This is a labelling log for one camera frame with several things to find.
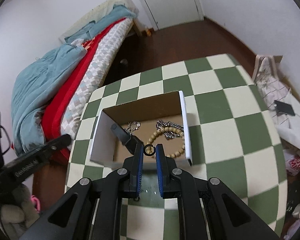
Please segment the black smart band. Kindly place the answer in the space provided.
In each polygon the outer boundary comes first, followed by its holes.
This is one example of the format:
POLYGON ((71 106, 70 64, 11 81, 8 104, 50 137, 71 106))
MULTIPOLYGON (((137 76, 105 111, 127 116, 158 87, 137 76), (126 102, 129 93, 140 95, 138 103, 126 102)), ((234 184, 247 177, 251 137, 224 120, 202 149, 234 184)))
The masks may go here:
POLYGON ((111 131, 115 137, 121 142, 123 146, 129 151, 130 154, 139 154, 143 142, 132 133, 128 133, 119 124, 114 123, 111 125, 111 131))

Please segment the teal blanket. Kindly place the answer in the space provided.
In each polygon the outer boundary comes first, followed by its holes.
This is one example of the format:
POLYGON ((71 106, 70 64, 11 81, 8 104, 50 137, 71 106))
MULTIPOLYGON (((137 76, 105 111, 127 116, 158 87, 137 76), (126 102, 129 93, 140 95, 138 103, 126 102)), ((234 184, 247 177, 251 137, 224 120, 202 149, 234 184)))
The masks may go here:
POLYGON ((12 90, 13 147, 21 156, 45 144, 41 116, 46 103, 68 79, 87 50, 63 44, 23 69, 12 90))

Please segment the pink plastic object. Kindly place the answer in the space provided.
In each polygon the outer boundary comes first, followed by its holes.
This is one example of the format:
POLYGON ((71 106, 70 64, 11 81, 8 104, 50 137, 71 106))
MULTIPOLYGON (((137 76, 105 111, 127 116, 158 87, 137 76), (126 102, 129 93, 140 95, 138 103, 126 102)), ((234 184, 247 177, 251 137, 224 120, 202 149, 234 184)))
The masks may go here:
POLYGON ((34 206, 35 210, 37 211, 37 213, 40 213, 40 211, 41 211, 40 200, 35 195, 32 195, 30 200, 31 200, 32 205, 34 206))

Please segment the red white plastic bag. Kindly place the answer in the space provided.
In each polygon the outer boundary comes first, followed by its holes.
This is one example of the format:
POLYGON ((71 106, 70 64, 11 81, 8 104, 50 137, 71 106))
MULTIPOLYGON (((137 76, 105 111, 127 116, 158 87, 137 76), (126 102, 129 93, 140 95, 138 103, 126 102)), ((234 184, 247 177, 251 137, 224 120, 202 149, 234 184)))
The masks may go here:
POLYGON ((288 174, 296 176, 300 172, 300 157, 284 151, 285 167, 288 174))

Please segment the open cardboard box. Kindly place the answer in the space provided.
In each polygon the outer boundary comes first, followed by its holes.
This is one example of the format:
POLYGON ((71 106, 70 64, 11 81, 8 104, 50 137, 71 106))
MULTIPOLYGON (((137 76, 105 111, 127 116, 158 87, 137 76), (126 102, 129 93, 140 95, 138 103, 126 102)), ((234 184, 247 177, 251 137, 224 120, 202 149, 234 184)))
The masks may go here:
POLYGON ((89 160, 112 169, 123 164, 124 159, 131 154, 113 135, 110 127, 117 123, 127 128, 129 123, 137 121, 140 128, 133 132, 144 144, 154 135, 158 120, 170 121, 183 126, 184 135, 167 140, 159 136, 153 145, 162 144, 166 155, 174 154, 184 149, 181 156, 175 158, 178 166, 192 165, 190 133, 187 122, 185 98, 183 92, 175 91, 104 108, 100 111, 94 129, 93 139, 89 150, 89 160))

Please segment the white patterned cloth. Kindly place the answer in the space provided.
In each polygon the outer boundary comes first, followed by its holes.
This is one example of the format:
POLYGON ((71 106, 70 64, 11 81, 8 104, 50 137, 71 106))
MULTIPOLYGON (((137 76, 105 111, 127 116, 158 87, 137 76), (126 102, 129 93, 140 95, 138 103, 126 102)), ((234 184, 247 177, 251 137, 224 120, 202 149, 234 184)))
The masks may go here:
POLYGON ((277 64, 281 56, 257 55, 252 80, 264 100, 279 137, 300 156, 300 102, 293 95, 291 88, 279 78, 277 64), (295 116, 278 114, 274 101, 292 105, 295 116))

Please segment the green white checkered tablecloth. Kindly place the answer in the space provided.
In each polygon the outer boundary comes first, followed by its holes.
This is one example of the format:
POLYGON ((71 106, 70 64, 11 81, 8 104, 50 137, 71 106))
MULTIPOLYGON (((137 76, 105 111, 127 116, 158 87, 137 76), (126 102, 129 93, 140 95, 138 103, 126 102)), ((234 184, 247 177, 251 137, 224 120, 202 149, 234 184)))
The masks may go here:
POLYGON ((95 90, 79 120, 65 188, 110 172, 89 158, 102 109, 175 90, 185 96, 193 153, 189 171, 219 178, 280 234, 287 205, 282 145, 256 86, 230 54, 168 64, 95 90))

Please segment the white door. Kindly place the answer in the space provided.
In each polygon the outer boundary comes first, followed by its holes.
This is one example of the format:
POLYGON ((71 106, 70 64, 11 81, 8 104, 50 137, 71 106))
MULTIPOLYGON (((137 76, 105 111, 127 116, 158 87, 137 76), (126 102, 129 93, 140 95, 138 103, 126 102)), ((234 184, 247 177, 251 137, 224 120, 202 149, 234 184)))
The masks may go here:
POLYGON ((199 0, 139 0, 154 30, 202 21, 204 14, 199 0))

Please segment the checkered mattress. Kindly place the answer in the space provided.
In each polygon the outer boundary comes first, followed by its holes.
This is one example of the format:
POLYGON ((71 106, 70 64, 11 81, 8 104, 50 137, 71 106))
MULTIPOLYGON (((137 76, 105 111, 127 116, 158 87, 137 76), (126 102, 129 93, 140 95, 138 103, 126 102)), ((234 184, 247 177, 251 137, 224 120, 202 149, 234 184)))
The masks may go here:
POLYGON ((91 93, 105 79, 106 73, 132 25, 133 20, 126 18, 111 27, 100 40, 83 79, 65 109, 60 125, 62 135, 69 134, 72 138, 75 137, 85 104, 91 93))

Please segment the red bed sheet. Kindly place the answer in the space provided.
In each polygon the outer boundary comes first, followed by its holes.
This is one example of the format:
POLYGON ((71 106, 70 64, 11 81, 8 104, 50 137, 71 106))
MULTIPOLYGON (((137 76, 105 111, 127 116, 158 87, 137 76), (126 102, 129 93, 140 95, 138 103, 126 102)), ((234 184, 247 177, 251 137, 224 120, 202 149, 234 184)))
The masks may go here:
POLYGON ((76 46, 83 46, 83 48, 87 50, 87 53, 83 59, 81 59, 65 83, 63 83, 58 92, 54 95, 54 97, 45 105, 40 122, 43 129, 45 142, 56 139, 62 135, 60 132, 60 125, 63 114, 76 89, 78 88, 80 81, 83 79, 83 75, 87 71, 88 65, 92 60, 94 53, 96 52, 100 40, 108 33, 111 27, 124 19, 118 20, 109 25, 91 40, 83 41, 82 39, 77 39, 70 43, 76 46))

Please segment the black smartphone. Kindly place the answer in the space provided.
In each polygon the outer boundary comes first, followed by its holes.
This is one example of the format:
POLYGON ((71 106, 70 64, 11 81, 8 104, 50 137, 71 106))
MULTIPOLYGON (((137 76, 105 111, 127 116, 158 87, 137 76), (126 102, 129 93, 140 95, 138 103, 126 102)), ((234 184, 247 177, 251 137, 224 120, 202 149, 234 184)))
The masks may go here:
POLYGON ((274 105, 275 105, 276 112, 278 114, 286 114, 286 115, 290 115, 290 116, 295 116, 295 112, 294 112, 292 105, 285 103, 285 102, 278 101, 278 100, 274 101, 274 105))

